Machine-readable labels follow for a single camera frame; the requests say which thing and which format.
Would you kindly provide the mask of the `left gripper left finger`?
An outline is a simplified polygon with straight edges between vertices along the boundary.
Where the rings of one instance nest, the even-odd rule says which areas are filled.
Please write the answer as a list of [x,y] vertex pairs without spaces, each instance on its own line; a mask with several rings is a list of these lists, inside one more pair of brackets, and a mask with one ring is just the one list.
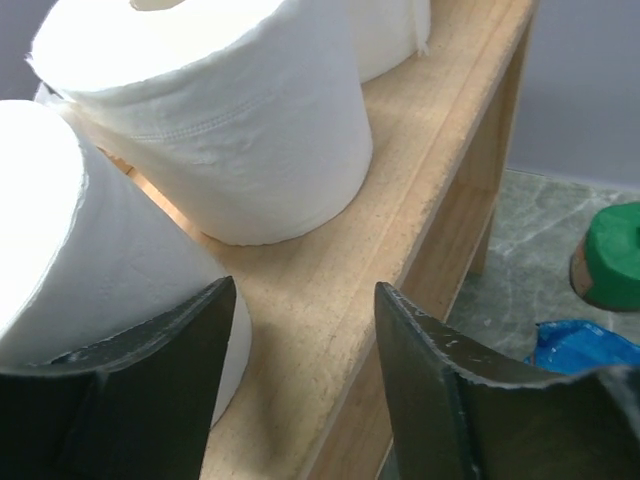
[[196,479],[233,326],[221,278],[51,362],[1,371],[5,479]]

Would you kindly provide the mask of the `green wrapped roll back left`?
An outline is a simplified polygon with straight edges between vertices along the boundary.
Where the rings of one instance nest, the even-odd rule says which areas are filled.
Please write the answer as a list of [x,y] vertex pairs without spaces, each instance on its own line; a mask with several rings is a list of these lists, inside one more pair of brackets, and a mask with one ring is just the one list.
[[570,258],[570,285],[584,302],[613,312],[639,310],[639,204],[598,211]]

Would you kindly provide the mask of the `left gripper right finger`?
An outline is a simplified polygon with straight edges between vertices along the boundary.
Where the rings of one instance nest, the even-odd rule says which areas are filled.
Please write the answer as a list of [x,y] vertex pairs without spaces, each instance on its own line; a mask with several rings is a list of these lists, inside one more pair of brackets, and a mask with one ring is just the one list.
[[635,479],[639,371],[576,375],[502,355],[386,282],[375,330],[403,479]]

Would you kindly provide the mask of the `wooden shelf unit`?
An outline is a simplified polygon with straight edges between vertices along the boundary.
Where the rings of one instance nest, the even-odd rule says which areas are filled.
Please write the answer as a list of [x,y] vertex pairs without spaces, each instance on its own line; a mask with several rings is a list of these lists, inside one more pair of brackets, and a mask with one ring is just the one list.
[[436,1],[430,52],[368,82],[374,158],[341,215],[263,247],[202,244],[253,318],[205,479],[373,479],[391,441],[373,326],[387,281],[445,319],[484,266],[534,1]]

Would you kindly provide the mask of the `blue Lays chips bag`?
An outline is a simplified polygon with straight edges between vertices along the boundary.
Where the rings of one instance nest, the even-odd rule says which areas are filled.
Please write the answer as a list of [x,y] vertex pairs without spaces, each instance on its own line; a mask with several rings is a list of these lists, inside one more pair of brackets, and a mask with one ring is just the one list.
[[614,365],[638,367],[639,346],[588,320],[542,322],[524,362],[566,375]]

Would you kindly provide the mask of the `white paper towel roll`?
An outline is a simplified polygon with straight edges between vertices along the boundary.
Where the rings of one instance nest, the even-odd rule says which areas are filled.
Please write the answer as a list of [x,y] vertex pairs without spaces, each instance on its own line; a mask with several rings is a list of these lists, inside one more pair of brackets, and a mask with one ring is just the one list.
[[59,1],[29,63],[98,146],[231,245],[321,226],[369,170],[339,1]]
[[226,276],[53,109],[1,104],[1,362],[113,337]]
[[361,83],[429,53],[430,0],[346,2]]

